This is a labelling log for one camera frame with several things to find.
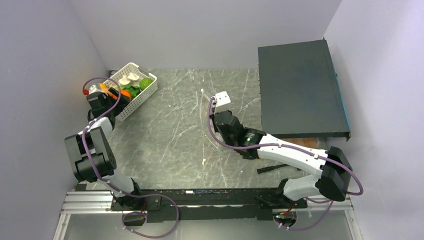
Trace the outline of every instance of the basket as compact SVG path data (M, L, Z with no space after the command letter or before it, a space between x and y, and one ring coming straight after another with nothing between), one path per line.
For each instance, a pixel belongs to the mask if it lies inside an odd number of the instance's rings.
M138 86L140 84L140 81L144 78L150 78L153 80L152 83L146 89L144 89L139 95L137 95L123 110L122 112L116 116L116 119L119 121L124 121L130 114L132 114L142 103L146 101L156 90L158 90L158 82L156 81L158 78L151 74L147 73L146 71L142 70L137 64L130 62L127 65L125 65L123 68L121 68L119 71L117 71L113 76L110 78L118 81L122 78L123 75L128 75L129 73L134 73L138 76L140 76L140 79L137 81L131 81L131 84L133 86ZM108 88L113 87L115 84L111 82L110 80L106 80L103 82L104 85L106 85Z

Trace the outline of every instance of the gray marble surface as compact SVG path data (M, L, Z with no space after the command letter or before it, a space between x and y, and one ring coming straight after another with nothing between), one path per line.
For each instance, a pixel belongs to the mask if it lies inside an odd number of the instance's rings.
M231 149L216 148L205 137L201 89L227 91L241 123L262 129L257 69L150 72L157 76L157 92L124 122L117 122L108 137L118 168L142 189L277 187L281 179L306 175L291 166L257 174L256 169L279 163L243 159ZM89 188L101 187L94 183Z

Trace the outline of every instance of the purple cable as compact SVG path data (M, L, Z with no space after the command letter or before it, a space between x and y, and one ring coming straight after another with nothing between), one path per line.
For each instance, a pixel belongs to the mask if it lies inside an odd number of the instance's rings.
M212 135L212 138L215 139L215 141L217 141L220 145L222 145L224 147L227 147L227 148L230 148L230 149L234 149L234 150L255 149L255 148L260 148L260 147L268 147L268 146L275 146L275 147L279 147L280 146L278 143L264 143L264 144L256 144L256 145L251 145L251 146L230 146L230 145L227 145L224 142L220 141L217 138L217 136L215 136L214 132L212 131L211 123L210 123L211 118L209 116L209 113L211 112L212 103L214 102L214 100L215 100L215 97L214 96L211 97L210 98L210 101L209 101L209 105L207 107L207 128L209 129L209 133L210 133L210 135ZM297 146L292 146L292 145L287 145L287 144L281 144L281 147L289 148L289 149L294 149L294 150L300 151L302 153L305 153L305 154L307 154L309 156L314 156L315 155L314 153L309 152L309 151L307 151L307 150L305 150L303 148L297 147ZM347 166L341 164L338 161L335 161L333 159L330 159L328 157L324 157L324 156L318 155L318 158L319 159L322 159L324 161L330 162L332 164L335 164L335 165L337 165L339 167L341 167L342 169L344 169L346 172L348 172L352 176L352 178L355 180L356 184L359 187L359 192L350 192L350 191L348 191L348 192L346 192L347 194L359 196L359 195L362 195L364 193L364 188L362 187L362 184L359 181L358 177Z
M92 121L90 121L89 123L88 123L88 126L86 127L86 128L84 128L84 130L82 131L82 136L81 136L81 138L82 138L82 145L84 146L84 150L85 150L85 153L87 154L87 157L88 157L88 160L90 161L90 164L91 164L91 167L93 168L93 170L94 170L94 174L96 175L96 177L97 177L97 179L98 180L100 180L100 181L102 181L102 182L105 182L107 185L109 185L109 187L110 188L112 188L113 190L115 190L115 191L117 191L117 192L119 192L119 193L123 193L123 194L125 194L125 195L127 195L127 196L130 196L130 197L133 197L133 198L139 198L139 199L143 199L143 198L148 198L148 197L162 197L162 198L165 198L165 199L167 199L167 200L169 200L173 205L174 205L174 207L175 207L175 210L176 210L176 220L175 220L175 224L172 226L172 228L169 230L169 231L167 231L166 233L164 233L164 234L162 234L162 235L158 235L158 236L149 236L149 235L145 235L145 234L142 234L142 233L140 233L140 232L138 232L138 231L135 231L135 230L133 230L133 229L130 229L129 227L127 227L126 225L125 225L125 223L124 223L124 219L125 219L125 217L126 216L128 216L128 215L134 215L134 214L132 214L132 213L134 213L134 212L131 212L131 213L128 213L128 214L125 214L124 216L123 216L123 218L122 218L122 225L124 226L124 228L126 229L126 230L128 230L128 231L130 231L130 232L132 232L132 233L134 233L134 234L137 234L137 235L139 235L139 236L142 236L142 237L145 237L145 238L149 238L149 239L160 239L160 238L163 238L163 237L165 237L165 236L167 236L167 235L169 235L176 227L177 227L177 224L178 224L178 219L180 219L180 212L179 212L179 210L178 210L178 206L177 206L177 204L175 203L175 201L173 201L171 198L169 198L168 196L165 196L165 195L162 195L162 194L147 194L147 195L134 195L134 194L131 194L130 192L126 192L126 191L122 191L121 189L119 189L117 186L115 186L115 185L113 185L113 184L111 184L110 183L110 181L108 181L107 179L104 179L104 178L102 178L102 176L100 176L100 173L99 173L99 170L97 169L97 167L96 167L96 164L94 163L94 161L93 161L93 157L92 157L92 155L91 155L91 153L90 153L90 150L89 150L89 147L88 147L88 145L87 145L87 141L86 141L86 133L87 133L87 131L88 131L88 129L97 121L97 119L101 119L101 118L103 118L104 116L106 116L106 114L108 114L108 113L110 113L117 105L118 105L118 103L119 103L119 101L121 100L121 87L119 86L119 84L115 81L115 80L113 80L112 78L109 78L109 77L94 77L94 78L91 78L90 80L88 80L88 81L86 81L85 83L84 83L84 85L82 86L82 90L84 91L85 90L85 88L86 88L86 85L89 83L89 82L91 82L91 81L93 81L93 80L97 80L97 79L103 79L103 80L109 80L109 81L111 81L112 83L114 83L114 84L116 84L117 86L118 86L118 98L117 98L117 100L116 100L116 102L115 102L115 104L111 107L111 108L109 108L107 111L105 111L104 113L102 113L100 116L98 116L97 118L95 118L94 120L92 120Z
M327 216L332 205L333 205L333 201L330 201L330 204L328 205L325 212L321 215L321 217L314 224L312 224L310 226L302 227L302 228L291 228L291 227L281 225L281 227L287 229L288 231L306 231L306 230L312 229L312 228L316 227L318 224L320 224L321 221Z
M324 200L324 201L316 201L316 200L311 199L309 197L306 197L306 199L309 200L309 201L311 201L311 202L313 202L313 203L316 203L316 204L325 204L325 203L331 202L330 199L327 199L327 200Z

